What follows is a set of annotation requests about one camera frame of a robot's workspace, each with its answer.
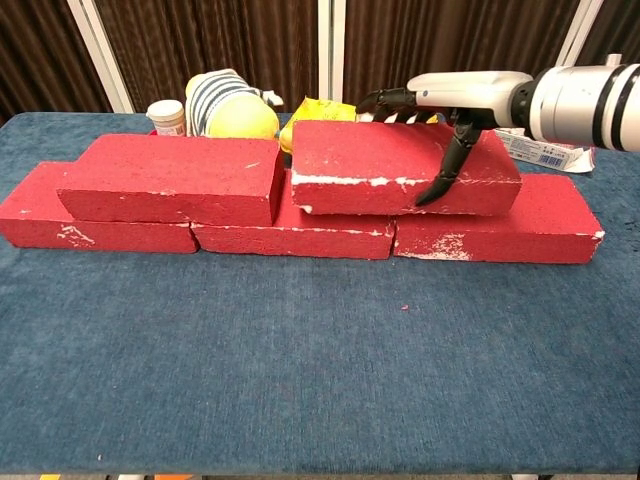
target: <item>stuffed toy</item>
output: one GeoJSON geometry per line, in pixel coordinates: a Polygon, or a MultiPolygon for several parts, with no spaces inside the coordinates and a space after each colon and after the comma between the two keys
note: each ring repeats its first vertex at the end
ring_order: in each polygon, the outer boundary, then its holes
{"type": "Polygon", "coordinates": [[[188,136],[273,139],[280,127],[273,91],[250,87],[230,68],[196,75],[187,84],[188,136]]]}

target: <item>red brick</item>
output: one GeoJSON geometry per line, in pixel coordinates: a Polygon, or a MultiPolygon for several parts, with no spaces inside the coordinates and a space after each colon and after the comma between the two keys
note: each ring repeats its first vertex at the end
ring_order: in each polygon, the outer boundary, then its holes
{"type": "Polygon", "coordinates": [[[16,247],[192,253],[188,223],[104,223],[74,220],[56,195],[73,163],[39,164],[0,205],[0,232],[16,247]]]}
{"type": "Polygon", "coordinates": [[[474,262],[587,263],[604,231],[573,182],[524,174],[508,215],[405,215],[394,255],[474,262]]]}
{"type": "Polygon", "coordinates": [[[307,215],[291,200],[287,173],[280,212],[272,227],[193,225],[204,250],[384,259],[389,257],[394,225],[388,217],[307,215]]]}
{"type": "Polygon", "coordinates": [[[81,220],[271,225],[282,174],[275,140],[105,135],[58,194],[81,220]]]}
{"type": "Polygon", "coordinates": [[[502,141],[485,132],[449,192],[415,207],[440,170],[447,125],[298,122],[294,202],[312,214],[506,213],[520,175],[502,141]]]}

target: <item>white robotic arm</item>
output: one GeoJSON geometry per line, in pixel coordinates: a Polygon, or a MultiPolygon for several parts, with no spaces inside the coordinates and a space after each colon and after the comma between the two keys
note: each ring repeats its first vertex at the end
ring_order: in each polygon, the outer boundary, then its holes
{"type": "Polygon", "coordinates": [[[406,88],[378,90],[356,106],[374,121],[423,121],[445,115],[454,136],[433,185],[416,200],[430,203],[455,181],[482,130],[521,127],[539,141],[640,151],[640,64],[556,67],[537,78],[520,72],[427,73],[406,88]]]}

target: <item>brown curtain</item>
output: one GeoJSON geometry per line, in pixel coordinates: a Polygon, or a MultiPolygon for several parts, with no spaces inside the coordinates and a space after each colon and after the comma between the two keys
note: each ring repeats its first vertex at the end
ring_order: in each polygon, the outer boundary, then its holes
{"type": "Polygon", "coordinates": [[[234,68],[292,110],[318,90],[316,0],[97,0],[137,111],[234,68]]]}
{"type": "Polygon", "coordinates": [[[24,111],[111,111],[66,0],[0,1],[0,124],[24,111]]]}
{"type": "Polygon", "coordinates": [[[621,53],[623,63],[640,62],[639,31],[638,0],[603,2],[576,64],[602,65],[610,53],[621,53]]]}
{"type": "Polygon", "coordinates": [[[349,0],[344,99],[426,72],[553,66],[579,0],[349,0]]]}

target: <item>blue tablecloth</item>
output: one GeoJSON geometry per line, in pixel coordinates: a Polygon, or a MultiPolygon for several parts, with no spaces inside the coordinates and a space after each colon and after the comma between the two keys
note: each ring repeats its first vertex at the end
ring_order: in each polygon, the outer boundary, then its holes
{"type": "MultiPolygon", "coordinates": [[[[0,198],[150,129],[19,115],[0,198]]],[[[574,176],[607,232],[586,266],[0,241],[0,471],[635,472],[640,157],[597,163],[574,176]]]]}

